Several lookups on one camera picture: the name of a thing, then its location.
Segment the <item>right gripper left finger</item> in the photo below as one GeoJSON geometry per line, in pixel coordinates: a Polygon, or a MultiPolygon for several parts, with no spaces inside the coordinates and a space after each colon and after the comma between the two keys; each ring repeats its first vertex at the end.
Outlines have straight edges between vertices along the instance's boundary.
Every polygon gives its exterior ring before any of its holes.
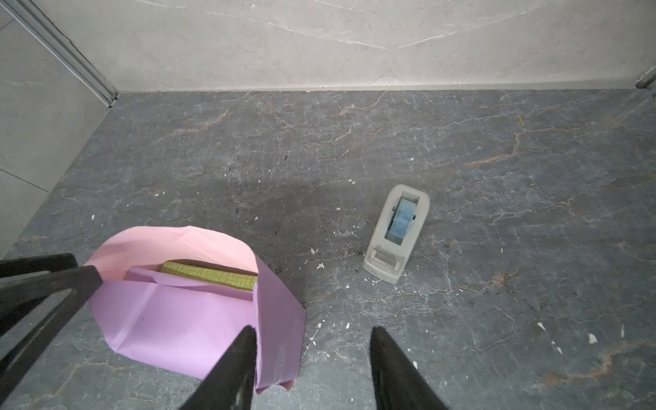
{"type": "Polygon", "coordinates": [[[246,326],[180,409],[251,409],[256,358],[256,330],[246,326]]]}

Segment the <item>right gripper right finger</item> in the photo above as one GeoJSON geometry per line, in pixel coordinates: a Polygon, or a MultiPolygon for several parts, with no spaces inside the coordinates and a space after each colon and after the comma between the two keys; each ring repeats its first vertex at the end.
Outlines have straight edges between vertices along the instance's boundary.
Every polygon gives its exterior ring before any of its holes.
{"type": "Polygon", "coordinates": [[[378,410],[447,410],[382,326],[372,329],[370,362],[378,410]]]}

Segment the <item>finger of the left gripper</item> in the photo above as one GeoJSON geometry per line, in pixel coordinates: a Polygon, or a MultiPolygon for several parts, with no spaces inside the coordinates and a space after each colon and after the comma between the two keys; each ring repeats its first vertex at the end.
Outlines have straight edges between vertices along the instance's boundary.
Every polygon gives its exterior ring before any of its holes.
{"type": "Polygon", "coordinates": [[[25,374],[68,321],[103,283],[93,266],[3,265],[1,333],[4,335],[48,297],[69,292],[1,359],[1,401],[6,401],[25,374]]]}
{"type": "Polygon", "coordinates": [[[1,278],[29,273],[59,272],[77,268],[78,262],[72,254],[56,254],[3,260],[0,262],[1,278]]]}

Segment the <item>pink wrapping paper sheet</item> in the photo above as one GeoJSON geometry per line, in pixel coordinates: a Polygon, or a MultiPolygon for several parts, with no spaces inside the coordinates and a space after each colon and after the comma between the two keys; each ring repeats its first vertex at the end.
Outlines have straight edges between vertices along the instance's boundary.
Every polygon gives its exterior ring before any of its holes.
{"type": "Polygon", "coordinates": [[[295,383],[305,309],[246,243],[199,227],[132,227],[108,239],[88,263],[103,283],[91,310],[114,352],[204,379],[240,331],[252,326],[256,390],[295,383]],[[248,275],[254,287],[164,273],[168,261],[248,275]]]}

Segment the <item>green gift box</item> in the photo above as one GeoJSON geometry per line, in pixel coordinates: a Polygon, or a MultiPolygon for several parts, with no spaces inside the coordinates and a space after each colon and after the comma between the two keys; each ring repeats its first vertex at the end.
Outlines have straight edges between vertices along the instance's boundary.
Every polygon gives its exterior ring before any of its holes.
{"type": "Polygon", "coordinates": [[[258,280],[257,276],[252,274],[202,268],[201,266],[192,266],[174,261],[164,262],[159,272],[247,291],[252,291],[258,280]]]}

